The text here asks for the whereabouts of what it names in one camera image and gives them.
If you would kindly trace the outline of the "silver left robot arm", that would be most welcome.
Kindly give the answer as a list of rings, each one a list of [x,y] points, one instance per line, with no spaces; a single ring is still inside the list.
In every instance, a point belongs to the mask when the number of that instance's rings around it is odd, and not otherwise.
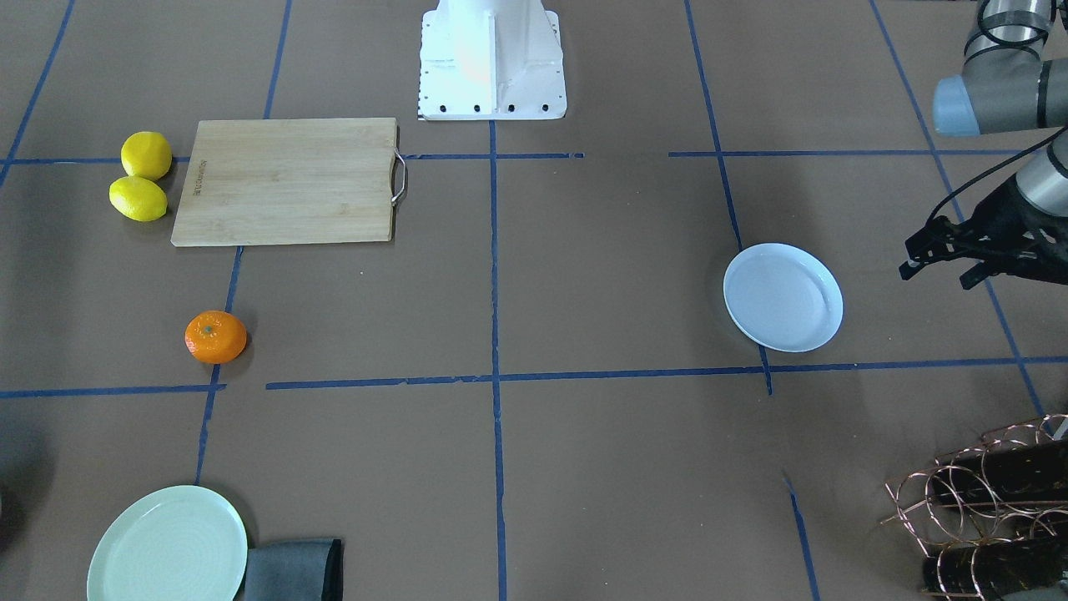
[[[1064,1],[984,1],[965,39],[961,72],[941,80],[932,98],[938,135],[976,137],[1052,129],[1015,156],[1021,167],[953,222],[937,205],[905,241],[904,280],[941,262],[970,259],[965,290],[1007,275],[1067,281],[1067,64],[1045,58]]]

